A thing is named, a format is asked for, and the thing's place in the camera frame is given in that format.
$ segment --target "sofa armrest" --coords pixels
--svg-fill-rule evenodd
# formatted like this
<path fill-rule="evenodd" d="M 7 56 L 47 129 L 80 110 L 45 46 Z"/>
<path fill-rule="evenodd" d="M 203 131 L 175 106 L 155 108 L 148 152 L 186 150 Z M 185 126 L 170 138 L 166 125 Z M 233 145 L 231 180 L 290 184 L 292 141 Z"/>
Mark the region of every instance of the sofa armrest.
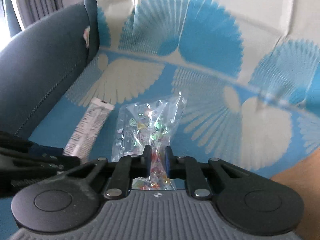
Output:
<path fill-rule="evenodd" d="M 87 65 L 83 3 L 16 35 L 0 52 L 0 130 L 29 137 Z"/>

